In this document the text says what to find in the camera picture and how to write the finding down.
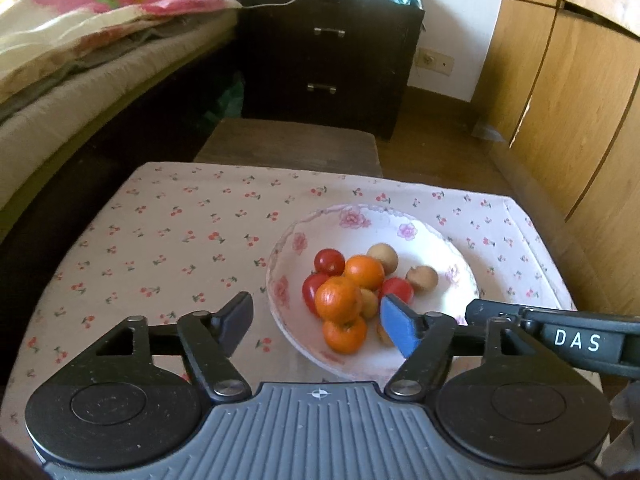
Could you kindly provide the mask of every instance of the wooden stool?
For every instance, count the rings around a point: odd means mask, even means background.
[[[220,121],[194,162],[382,177],[371,134],[258,119]]]

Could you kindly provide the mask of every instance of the nightstand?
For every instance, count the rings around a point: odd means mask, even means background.
[[[388,0],[298,0],[242,10],[242,116],[351,128],[388,139],[423,16],[423,10]]]

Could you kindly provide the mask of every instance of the blanket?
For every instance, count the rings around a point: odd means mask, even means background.
[[[235,0],[17,0],[0,13],[0,103],[72,60],[174,16]]]

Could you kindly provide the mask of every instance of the crosshair logo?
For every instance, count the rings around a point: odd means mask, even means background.
[[[309,393],[309,395],[314,397],[315,399],[324,399],[326,396],[331,394],[328,391],[323,390],[322,388],[318,388],[317,390],[313,390],[311,393]]]

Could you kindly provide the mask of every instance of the white wall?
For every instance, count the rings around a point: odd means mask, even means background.
[[[412,67],[409,85],[471,101],[502,0],[422,0],[424,26],[418,47],[454,58],[445,76]]]

